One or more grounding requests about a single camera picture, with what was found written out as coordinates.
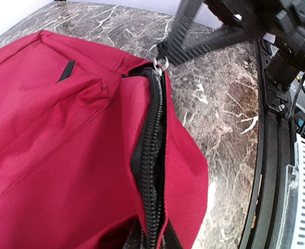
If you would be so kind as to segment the red student backpack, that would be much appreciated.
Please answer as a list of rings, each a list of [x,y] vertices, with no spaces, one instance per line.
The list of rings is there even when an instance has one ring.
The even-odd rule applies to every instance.
[[[0,248],[191,248],[207,194],[160,66],[45,30],[0,49]]]

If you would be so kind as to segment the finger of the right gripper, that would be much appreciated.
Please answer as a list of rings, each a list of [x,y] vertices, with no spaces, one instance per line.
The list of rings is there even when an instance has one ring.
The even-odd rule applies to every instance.
[[[180,65],[204,54],[204,43],[185,47],[187,33],[203,1],[181,1],[173,28],[165,44],[165,56],[172,65]]]

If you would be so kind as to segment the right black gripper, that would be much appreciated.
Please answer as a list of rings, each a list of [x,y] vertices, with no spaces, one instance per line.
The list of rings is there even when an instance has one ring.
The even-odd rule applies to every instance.
[[[270,33],[278,48],[267,67],[270,79],[287,90],[297,74],[305,71],[305,1],[205,3],[224,25],[184,46],[186,56],[202,56]]]

